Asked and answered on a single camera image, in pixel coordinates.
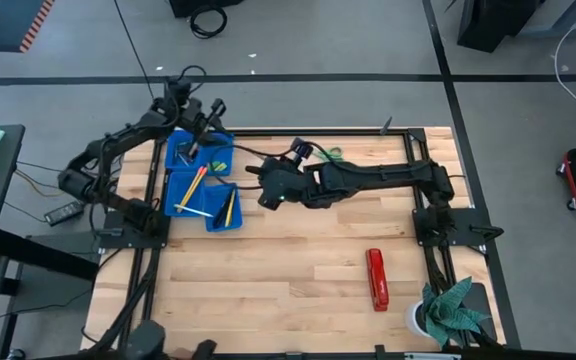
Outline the black mat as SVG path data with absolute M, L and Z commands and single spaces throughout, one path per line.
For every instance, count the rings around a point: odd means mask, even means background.
M 480 322 L 479 325 L 490 338 L 497 340 L 491 307 L 486 288 L 482 283 L 473 283 L 471 285 L 470 291 L 463 300 L 463 305 L 468 309 L 488 316 L 488 318 Z

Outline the white plant pot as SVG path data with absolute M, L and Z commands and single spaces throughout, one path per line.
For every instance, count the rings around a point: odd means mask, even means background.
M 418 336 L 430 338 L 430 335 L 422 327 L 421 308 L 423 301 L 411 304 L 405 312 L 404 320 L 408 330 Z

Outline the red stapler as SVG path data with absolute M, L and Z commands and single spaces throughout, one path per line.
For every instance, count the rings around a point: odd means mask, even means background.
M 388 310 L 390 297 L 381 250 L 378 248 L 368 249 L 366 262 L 373 309 L 376 312 L 385 312 Z

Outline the black power adapter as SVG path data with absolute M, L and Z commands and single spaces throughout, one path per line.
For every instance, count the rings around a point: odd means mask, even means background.
M 84 203 L 73 201 L 44 214 L 44 219 L 51 227 L 69 221 L 84 212 Z

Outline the black floor box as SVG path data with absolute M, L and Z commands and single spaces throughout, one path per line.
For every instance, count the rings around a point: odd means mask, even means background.
M 236 6 L 245 0 L 166 0 L 175 18 L 186 18 L 200 9 Z

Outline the black table frame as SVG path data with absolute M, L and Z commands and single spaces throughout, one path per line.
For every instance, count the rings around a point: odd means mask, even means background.
M 151 316 L 166 330 L 165 347 L 191 350 L 204 340 L 220 355 L 285 360 L 346 353 L 433 351 L 436 343 L 411 333 L 406 309 L 427 282 L 415 238 L 409 188 L 367 191 L 327 210 L 285 203 L 259 206 L 247 165 L 259 153 L 285 150 L 296 137 L 340 147 L 347 160 L 374 165 L 429 155 L 450 173 L 454 205 L 470 204 L 452 132 L 395 129 L 268 129 L 239 135 L 231 179 L 242 185 L 243 225 L 208 232 L 199 217 L 170 223 L 161 251 Z M 373 309 L 366 251 L 382 252 L 389 291 L 385 312 Z

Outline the green paper plant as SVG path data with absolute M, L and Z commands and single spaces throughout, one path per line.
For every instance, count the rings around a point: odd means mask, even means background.
M 467 308 L 463 300 L 472 289 L 472 278 L 460 280 L 447 291 L 437 295 L 430 284 L 422 289 L 421 316 L 425 332 L 434 338 L 440 347 L 450 340 L 463 348 L 466 338 L 461 332 L 481 335 L 480 323 L 490 318 L 476 310 Z

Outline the green handled scissors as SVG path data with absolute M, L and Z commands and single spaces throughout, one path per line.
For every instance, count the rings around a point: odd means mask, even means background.
M 322 162 L 343 161 L 343 149 L 340 147 L 315 148 L 313 155 Z

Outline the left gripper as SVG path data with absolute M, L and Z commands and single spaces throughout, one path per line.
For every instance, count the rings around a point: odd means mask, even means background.
M 202 102 L 197 98 L 185 99 L 185 103 L 173 97 L 161 98 L 160 109 L 166 117 L 160 131 L 161 137 L 171 135 L 176 128 L 192 134 L 192 142 L 186 152 L 188 156 L 196 156 L 200 146 L 225 145 L 224 140 L 216 137 L 216 133 L 227 133 L 221 122 L 221 116 L 226 111 L 221 99 L 214 101 L 208 115 L 202 111 Z

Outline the black teleoperation device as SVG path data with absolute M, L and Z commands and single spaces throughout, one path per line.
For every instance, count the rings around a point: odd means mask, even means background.
M 121 360 L 160 360 L 164 355 L 165 328 L 145 320 L 129 335 Z
M 217 343 L 213 340 L 204 340 L 199 343 L 192 355 L 192 360 L 214 360 Z

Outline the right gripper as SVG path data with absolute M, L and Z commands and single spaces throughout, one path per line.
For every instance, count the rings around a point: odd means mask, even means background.
M 294 153 L 293 161 L 303 161 L 311 156 L 313 146 L 296 137 L 291 150 Z M 315 173 L 320 169 L 320 164 L 314 164 L 299 170 L 290 160 L 267 157 L 258 170 L 258 182 L 262 190 L 258 204 L 269 210 L 277 210 L 283 202 L 301 203 L 309 209 L 320 209 L 321 201 L 317 198 L 319 185 L 315 180 Z

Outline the black equipment case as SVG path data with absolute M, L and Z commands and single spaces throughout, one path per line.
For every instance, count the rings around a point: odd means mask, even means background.
M 516 36 L 541 0 L 464 0 L 457 44 L 492 53 L 507 36 Z

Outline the grey metal furniture base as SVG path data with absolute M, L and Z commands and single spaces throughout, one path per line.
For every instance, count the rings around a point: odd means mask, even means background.
M 525 26 L 516 38 L 563 38 L 576 36 L 576 0 L 549 26 Z

